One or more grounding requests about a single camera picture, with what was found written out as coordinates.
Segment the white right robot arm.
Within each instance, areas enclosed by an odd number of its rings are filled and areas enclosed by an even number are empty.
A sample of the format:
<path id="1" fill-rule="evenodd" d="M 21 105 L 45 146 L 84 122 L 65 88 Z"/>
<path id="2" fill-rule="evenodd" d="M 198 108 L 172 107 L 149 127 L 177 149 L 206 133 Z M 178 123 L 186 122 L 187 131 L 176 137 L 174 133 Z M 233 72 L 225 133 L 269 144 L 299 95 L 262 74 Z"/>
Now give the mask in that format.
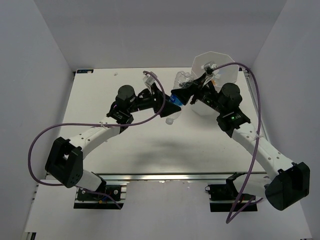
<path id="1" fill-rule="evenodd" d="M 177 76 L 171 99 L 180 107 L 199 101 L 217 111 L 220 129 L 245 148 L 266 172 L 264 177 L 235 173 L 226 179 L 223 193 L 233 200 L 243 194 L 266 198 L 280 211 L 308 196 L 310 168 L 304 162 L 293 162 L 257 134 L 251 120 L 240 110 L 239 87 L 228 82 L 216 91 L 213 84 L 204 86 L 205 82 L 204 75 L 198 79 Z"/>

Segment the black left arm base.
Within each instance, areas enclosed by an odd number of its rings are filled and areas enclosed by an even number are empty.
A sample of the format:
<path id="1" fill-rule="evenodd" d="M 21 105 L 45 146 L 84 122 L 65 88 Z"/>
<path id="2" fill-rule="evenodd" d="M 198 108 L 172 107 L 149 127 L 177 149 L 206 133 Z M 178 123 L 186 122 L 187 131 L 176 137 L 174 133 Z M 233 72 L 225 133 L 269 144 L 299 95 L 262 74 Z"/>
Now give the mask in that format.
<path id="1" fill-rule="evenodd" d="M 82 210 L 120 210 L 126 199 L 126 181 L 108 181 L 103 195 L 83 188 L 76 191 L 73 208 Z"/>

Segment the Aquafina bottle white cap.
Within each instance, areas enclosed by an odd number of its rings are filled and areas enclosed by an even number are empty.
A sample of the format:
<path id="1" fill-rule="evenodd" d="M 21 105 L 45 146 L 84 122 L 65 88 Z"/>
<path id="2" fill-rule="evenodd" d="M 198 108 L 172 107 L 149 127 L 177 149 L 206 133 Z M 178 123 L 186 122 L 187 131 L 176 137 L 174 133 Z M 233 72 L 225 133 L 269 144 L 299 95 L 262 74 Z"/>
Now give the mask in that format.
<path id="1" fill-rule="evenodd" d="M 179 71 L 175 76 L 175 80 L 174 80 L 174 84 L 173 84 L 172 89 L 176 90 L 176 89 L 187 88 L 192 84 L 193 80 L 194 80 L 194 77 L 192 76 L 191 73 Z M 179 106 L 180 108 L 182 108 L 184 106 L 182 104 L 182 102 L 178 99 L 178 97 L 173 93 L 170 95 L 169 101 L 171 103 L 175 104 L 176 106 Z M 181 115 L 181 112 L 182 111 L 180 110 L 178 112 L 175 112 L 175 113 L 167 116 L 165 119 L 165 123 L 167 125 L 172 125 L 174 123 L 174 121 Z"/>

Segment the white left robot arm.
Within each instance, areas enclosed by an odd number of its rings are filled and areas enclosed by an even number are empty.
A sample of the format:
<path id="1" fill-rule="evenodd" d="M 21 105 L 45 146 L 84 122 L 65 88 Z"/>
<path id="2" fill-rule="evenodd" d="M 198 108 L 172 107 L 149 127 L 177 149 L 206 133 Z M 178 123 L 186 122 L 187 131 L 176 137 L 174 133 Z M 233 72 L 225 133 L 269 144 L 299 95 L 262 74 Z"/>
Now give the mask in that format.
<path id="1" fill-rule="evenodd" d="M 94 149 L 108 139 L 124 132 L 134 120 L 133 113 L 153 109 L 160 117 L 181 111 L 181 107 L 163 95 L 155 84 L 136 94 L 130 85 L 119 88 L 109 112 L 98 126 L 69 139 L 57 138 L 51 147 L 45 170 L 66 188 L 80 187 L 99 200 L 105 196 L 106 181 L 83 168 L 83 161 Z"/>

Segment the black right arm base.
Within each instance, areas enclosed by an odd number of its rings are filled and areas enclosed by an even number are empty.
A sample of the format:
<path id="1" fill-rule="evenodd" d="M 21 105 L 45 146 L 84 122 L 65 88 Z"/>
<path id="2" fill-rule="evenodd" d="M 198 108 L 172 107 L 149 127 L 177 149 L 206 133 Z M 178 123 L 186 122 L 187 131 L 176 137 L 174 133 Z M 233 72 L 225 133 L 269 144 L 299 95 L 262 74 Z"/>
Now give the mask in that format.
<path id="1" fill-rule="evenodd" d="M 222 174 L 222 173 L 206 173 L 204 176 L 207 180 L 207 185 L 204 188 L 204 191 L 209 196 L 209 206 L 210 206 L 210 212 L 212 213 L 228 213 L 234 201 L 236 200 L 236 197 L 238 193 L 235 193 L 232 190 L 232 187 L 227 185 L 227 182 L 229 178 L 232 180 L 235 179 L 235 177 L 242 177 L 243 175 L 246 175 L 245 172 L 235 172 L 235 173 L 229 173 L 229 174 Z M 242 193 L 235 209 L 233 210 L 233 213 L 236 213 L 240 208 L 242 208 L 250 199 L 252 195 L 247 193 Z M 257 212 L 258 206 L 257 201 L 258 199 L 254 197 L 253 201 L 243 210 L 243 212 Z"/>

